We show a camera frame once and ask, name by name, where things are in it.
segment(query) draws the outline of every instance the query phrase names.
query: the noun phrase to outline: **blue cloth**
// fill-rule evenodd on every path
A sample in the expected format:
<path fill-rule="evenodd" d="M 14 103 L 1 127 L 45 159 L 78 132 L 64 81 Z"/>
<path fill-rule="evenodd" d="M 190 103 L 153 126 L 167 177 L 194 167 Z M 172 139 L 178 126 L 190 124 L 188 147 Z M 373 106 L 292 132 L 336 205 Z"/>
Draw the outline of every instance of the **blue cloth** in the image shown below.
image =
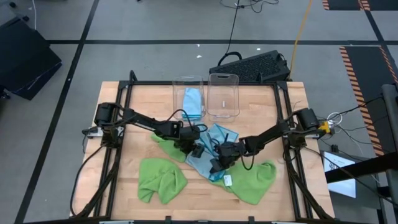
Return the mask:
<path fill-rule="evenodd" d="M 200 133 L 200 139 L 196 140 L 195 143 L 201 144 L 205 147 L 200 158 L 193 157 L 190 153 L 188 154 L 185 162 L 195 168 L 198 173 L 211 181 L 217 181 L 223 178 L 225 170 L 211 174 L 210 169 L 212 164 L 210 160 L 217 158 L 218 154 L 214 151 L 215 144 L 222 144 L 225 136 L 228 134 L 227 141 L 235 142 L 238 138 L 238 133 L 221 127 L 218 124 L 214 124 L 208 131 Z"/>
<path fill-rule="evenodd" d="M 201 119 L 201 92 L 197 88 L 186 88 L 182 109 L 188 114 L 190 120 Z M 182 118 L 187 119 L 187 115 L 182 113 Z"/>

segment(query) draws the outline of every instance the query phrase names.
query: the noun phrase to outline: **yellow cable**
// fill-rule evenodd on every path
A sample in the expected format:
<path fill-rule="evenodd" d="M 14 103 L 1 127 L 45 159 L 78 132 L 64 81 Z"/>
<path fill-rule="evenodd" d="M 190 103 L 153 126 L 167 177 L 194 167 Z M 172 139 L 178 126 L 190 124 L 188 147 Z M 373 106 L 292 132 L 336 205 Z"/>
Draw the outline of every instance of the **yellow cable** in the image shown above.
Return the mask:
<path fill-rule="evenodd" d="M 308 13 L 310 12 L 310 9 L 311 9 L 312 1 L 313 0 L 310 0 L 310 2 L 308 3 L 308 7 L 307 7 L 307 10 L 305 10 L 303 21 L 301 22 L 300 30 L 298 31 L 296 40 L 294 42 L 292 61 L 290 62 L 290 75 L 289 75 L 289 78 L 291 78 L 292 74 L 293 74 L 294 57 L 295 57 L 296 49 L 297 49 L 297 42 L 300 40 L 301 33 L 303 32 L 305 21 L 307 20 Z"/>

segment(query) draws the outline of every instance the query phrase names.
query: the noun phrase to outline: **clear plastic container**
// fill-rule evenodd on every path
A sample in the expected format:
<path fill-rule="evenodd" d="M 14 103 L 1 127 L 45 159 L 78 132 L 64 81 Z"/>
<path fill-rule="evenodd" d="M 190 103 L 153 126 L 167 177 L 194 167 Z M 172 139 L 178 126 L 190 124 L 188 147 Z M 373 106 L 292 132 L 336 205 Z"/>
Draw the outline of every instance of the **clear plastic container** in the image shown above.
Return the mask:
<path fill-rule="evenodd" d="M 202 77 L 182 76 L 173 80 L 173 110 L 176 111 L 178 109 L 183 109 L 187 111 L 187 113 L 198 111 L 197 113 L 189 114 L 191 121 L 199 121 L 206 115 Z M 175 113 L 174 118 L 187 120 L 182 111 Z"/>
<path fill-rule="evenodd" d="M 210 121 L 232 122 L 239 115 L 239 77 L 211 74 L 207 90 L 207 113 Z"/>

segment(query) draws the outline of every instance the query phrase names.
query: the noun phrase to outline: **green cloth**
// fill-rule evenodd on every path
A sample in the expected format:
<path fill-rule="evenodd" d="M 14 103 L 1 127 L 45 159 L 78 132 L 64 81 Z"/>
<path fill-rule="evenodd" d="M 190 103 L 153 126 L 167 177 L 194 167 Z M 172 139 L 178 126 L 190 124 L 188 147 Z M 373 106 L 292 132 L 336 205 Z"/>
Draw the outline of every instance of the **green cloth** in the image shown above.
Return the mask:
<path fill-rule="evenodd" d="M 169 155 L 172 159 L 175 159 L 179 162 L 185 162 L 185 158 L 187 156 L 180 149 L 174 147 L 174 141 L 164 140 L 161 137 L 158 137 L 156 134 L 152 134 L 150 138 L 159 143 L 160 148 L 162 148 L 163 151 L 166 152 L 167 155 Z"/>
<path fill-rule="evenodd" d="M 186 186 L 187 179 L 177 165 L 167 159 L 141 160 L 139 166 L 138 198 L 149 202 L 159 194 L 162 204 L 167 204 Z"/>
<path fill-rule="evenodd" d="M 237 162 L 226 171 L 225 175 L 231 175 L 232 186 L 226 187 L 224 179 L 212 182 L 212 184 L 224 187 L 225 190 L 234 193 L 244 202 L 257 205 L 274 183 L 276 168 L 272 161 L 265 161 L 262 164 L 254 165 L 251 170 L 246 170 L 242 163 Z"/>

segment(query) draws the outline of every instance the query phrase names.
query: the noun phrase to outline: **wooden table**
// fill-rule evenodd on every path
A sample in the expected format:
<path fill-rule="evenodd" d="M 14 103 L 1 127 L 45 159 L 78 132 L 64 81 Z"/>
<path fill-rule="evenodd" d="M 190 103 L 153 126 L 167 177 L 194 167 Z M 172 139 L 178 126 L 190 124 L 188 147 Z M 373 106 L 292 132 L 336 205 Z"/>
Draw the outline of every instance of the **wooden table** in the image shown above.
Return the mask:
<path fill-rule="evenodd" d="M 118 82 L 103 82 L 98 103 L 114 102 L 117 87 Z M 288 83 L 288 87 L 294 110 L 308 107 L 303 83 L 291 82 Z M 282 92 L 280 92 L 280 96 L 282 107 L 285 110 Z M 172 86 L 134 85 L 132 88 L 129 107 L 146 116 L 158 120 L 167 119 L 173 112 L 172 105 Z M 277 110 L 271 87 L 239 86 L 239 106 L 241 112 L 234 122 L 220 123 L 220 125 L 239 133 L 239 137 L 258 135 L 275 125 Z M 204 121 L 211 127 L 212 123 L 209 122 L 207 116 Z M 151 140 L 151 134 L 145 129 L 127 125 L 112 219 L 164 220 L 165 216 L 171 215 L 173 220 L 245 221 L 248 220 L 248 216 L 254 216 L 256 221 L 295 220 L 288 175 L 282 159 L 281 138 L 267 144 L 265 149 L 255 157 L 257 163 L 271 159 L 277 167 L 276 180 L 258 205 L 240 201 L 234 194 L 227 193 L 222 188 L 208 183 L 192 167 L 175 161 L 174 163 L 178 164 L 188 180 L 187 186 L 167 205 L 161 204 L 157 194 L 152 197 L 150 203 L 141 202 L 137 197 L 141 159 L 151 157 L 169 159 L 169 156 L 158 147 L 157 143 Z M 316 140 L 308 139 L 307 144 L 309 148 L 318 150 Z M 99 138 L 90 139 L 87 143 L 85 159 L 99 145 Z M 98 188 L 104 152 L 103 149 L 87 162 L 81 172 L 74 199 L 76 212 L 85 206 Z M 334 217 L 320 156 L 302 150 L 302 161 L 309 191 L 325 211 Z M 301 216 L 305 217 L 302 195 L 298 188 L 297 192 Z M 105 213 L 107 199 L 108 193 L 105 192 L 101 214 Z"/>

